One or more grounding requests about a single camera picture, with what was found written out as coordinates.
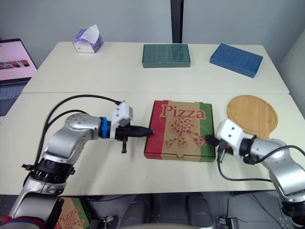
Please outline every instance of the laptop keyboard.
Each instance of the laptop keyboard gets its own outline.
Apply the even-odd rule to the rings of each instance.
[[[17,99],[25,85],[0,88],[0,100]]]

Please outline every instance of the blue connector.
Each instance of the blue connector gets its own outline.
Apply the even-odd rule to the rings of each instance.
[[[108,122],[107,118],[103,117],[102,127],[101,127],[101,138],[107,138],[107,132],[109,130],[107,122]]]

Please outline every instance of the laptop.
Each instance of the laptop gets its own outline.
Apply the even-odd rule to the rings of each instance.
[[[0,41],[0,116],[7,114],[36,71],[21,39]]]

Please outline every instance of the gray wall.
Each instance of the gray wall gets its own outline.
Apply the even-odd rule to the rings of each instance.
[[[39,67],[97,24],[106,42],[172,42],[170,0],[1,0],[0,38],[21,38]]]
[[[305,28],[305,0],[184,0],[185,43],[261,44],[277,66]]]
[[[305,117],[305,30],[279,65],[278,71]]]

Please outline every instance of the wooden pizza peel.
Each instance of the wooden pizza peel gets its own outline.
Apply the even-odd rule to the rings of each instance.
[[[227,106],[228,118],[238,124],[246,134],[268,139],[277,126],[277,115],[265,100],[241,95],[232,99]]]

